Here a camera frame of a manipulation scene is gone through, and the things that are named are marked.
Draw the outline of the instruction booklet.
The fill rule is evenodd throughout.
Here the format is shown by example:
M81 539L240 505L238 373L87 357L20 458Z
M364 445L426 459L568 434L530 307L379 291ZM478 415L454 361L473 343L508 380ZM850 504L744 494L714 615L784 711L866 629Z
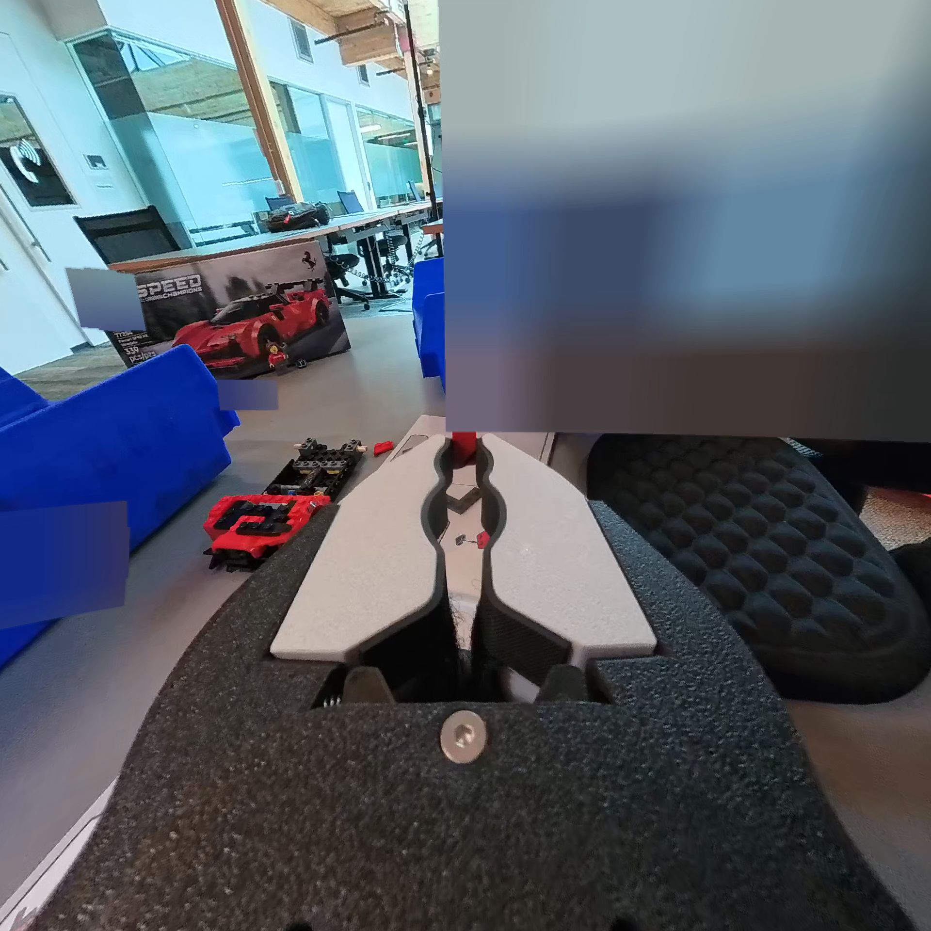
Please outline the instruction booklet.
M391 462L410 451L424 442L426 437L443 433L447 433L444 416L421 415L390 452L388 461ZM512 446L546 465L549 464L556 436L554 433L507 433L500 436ZM485 538L482 536L481 498L476 497L477 492L472 494L475 489L477 483L473 465L453 472L448 496L456 502L456 506L462 506L464 500L469 507L462 512L454 508L448 509L448 527L440 537L440 546L445 554L451 613L456 626L457 641L463 649L468 648L471 643L472 623L482 589L484 550L480 549L479 543L484 543Z

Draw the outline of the black phone sign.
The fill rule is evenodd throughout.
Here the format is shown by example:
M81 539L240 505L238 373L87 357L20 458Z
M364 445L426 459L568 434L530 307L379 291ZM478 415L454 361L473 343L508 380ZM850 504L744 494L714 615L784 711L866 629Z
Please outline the black phone sign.
M31 208L76 206L18 99L1 94L1 161Z

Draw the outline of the black task stool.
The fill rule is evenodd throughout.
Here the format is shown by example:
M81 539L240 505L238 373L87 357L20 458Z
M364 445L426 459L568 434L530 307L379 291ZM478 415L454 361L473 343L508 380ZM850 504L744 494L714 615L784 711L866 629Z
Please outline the black task stool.
M331 252L324 256L328 274L333 283L336 302L340 304L344 299L355 303L362 303L364 309L369 309L370 294L350 289L347 285L347 276L355 273L359 264L359 256L352 252Z

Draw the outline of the lego set box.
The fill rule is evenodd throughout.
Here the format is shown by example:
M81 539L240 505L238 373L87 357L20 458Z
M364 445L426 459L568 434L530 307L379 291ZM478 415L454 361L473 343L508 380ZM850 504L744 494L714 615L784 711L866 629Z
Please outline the lego set box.
M107 332L126 366L188 346L217 379L340 355L350 347L315 240L135 273L144 328Z

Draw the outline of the black bag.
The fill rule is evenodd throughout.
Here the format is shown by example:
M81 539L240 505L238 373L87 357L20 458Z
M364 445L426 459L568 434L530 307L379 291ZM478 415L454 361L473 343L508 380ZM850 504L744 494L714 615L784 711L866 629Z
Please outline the black bag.
M269 211L261 223L266 232L277 234L319 228L331 220L329 207L324 203L293 203Z

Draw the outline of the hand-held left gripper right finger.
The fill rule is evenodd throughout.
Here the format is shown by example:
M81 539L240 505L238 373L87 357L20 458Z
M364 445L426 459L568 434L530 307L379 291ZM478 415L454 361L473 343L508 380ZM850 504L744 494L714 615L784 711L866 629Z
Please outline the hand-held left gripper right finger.
M494 434L479 440L479 644L505 667L585 667L658 645L585 495Z

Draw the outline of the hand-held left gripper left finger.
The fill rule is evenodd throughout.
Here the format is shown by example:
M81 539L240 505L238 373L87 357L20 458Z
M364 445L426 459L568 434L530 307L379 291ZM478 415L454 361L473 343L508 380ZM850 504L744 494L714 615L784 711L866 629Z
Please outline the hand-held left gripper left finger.
M338 506L271 643L275 658L355 663L441 605L448 438L428 436Z

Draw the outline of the white paper sheet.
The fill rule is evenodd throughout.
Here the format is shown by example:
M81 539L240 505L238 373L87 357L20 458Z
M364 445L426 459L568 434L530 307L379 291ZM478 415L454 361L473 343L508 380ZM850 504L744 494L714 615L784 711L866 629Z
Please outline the white paper sheet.
M1 908L2 930L27 930L74 864L94 832L112 793L113 784L87 809L47 853Z

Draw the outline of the blue plastic bin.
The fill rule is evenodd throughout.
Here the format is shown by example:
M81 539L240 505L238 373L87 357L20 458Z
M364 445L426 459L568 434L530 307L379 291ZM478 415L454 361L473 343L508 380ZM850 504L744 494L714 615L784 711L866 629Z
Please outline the blue plastic bin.
M413 268L413 330L425 378L439 377L445 388L444 259L416 262Z

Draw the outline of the long white office table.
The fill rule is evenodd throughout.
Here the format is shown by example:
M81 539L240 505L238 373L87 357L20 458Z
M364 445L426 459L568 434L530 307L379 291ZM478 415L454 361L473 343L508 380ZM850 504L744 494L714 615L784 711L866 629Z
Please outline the long white office table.
M205 261L226 255L275 249L302 242L321 240L330 246L346 245L368 239L390 229L402 228L426 221L432 207L428 201L393 205L389 208L338 217L329 225L292 230L275 234L262 234L243 239L222 241L188 250L171 251L144 258L114 262L108 268L119 273L146 273L185 263Z

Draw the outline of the large blue divided bin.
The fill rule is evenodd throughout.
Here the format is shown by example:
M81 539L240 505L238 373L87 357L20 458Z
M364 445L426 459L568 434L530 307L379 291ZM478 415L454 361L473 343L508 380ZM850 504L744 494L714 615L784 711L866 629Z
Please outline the large blue divided bin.
M129 555L231 462L239 416L192 349L64 400L2 371L1 662L124 603Z

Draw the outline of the black office chair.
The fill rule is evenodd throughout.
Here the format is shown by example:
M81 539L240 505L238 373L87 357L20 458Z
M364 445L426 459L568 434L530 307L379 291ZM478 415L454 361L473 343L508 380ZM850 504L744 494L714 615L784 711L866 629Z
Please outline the black office chair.
M180 251L157 207L96 216L75 216L76 225L107 265Z

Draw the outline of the black honeycomb wrist rest pad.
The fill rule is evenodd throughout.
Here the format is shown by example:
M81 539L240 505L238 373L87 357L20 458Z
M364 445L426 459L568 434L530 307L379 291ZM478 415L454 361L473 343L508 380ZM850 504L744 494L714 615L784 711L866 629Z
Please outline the black honeycomb wrist rest pad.
M587 484L717 606L782 696L881 703L925 680L917 591L785 441L605 434Z

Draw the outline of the black light stand pole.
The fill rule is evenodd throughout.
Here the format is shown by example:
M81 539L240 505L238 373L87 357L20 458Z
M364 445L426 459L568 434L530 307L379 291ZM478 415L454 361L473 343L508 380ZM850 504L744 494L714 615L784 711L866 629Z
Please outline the black light stand pole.
M417 60L417 48L413 36L413 24L410 11L410 3L402 2L405 20L405 30L407 37L407 51L404 52L405 66L408 72L410 88L413 89L413 109L417 119L416 140L418 146L418 157L421 161L423 180L427 199L430 203L430 215L432 222L439 221L439 210L436 201L435 180L433 174L432 160L429 152L427 131L426 131L426 111L423 99L423 92L420 80L420 67Z

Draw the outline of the partly built lego car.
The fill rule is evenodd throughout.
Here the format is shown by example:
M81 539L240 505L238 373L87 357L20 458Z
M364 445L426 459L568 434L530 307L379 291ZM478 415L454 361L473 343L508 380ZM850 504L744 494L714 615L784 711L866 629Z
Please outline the partly built lego car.
M309 437L260 495L229 495L204 523L209 568L252 572L307 526L343 490L366 447L352 439L332 449Z

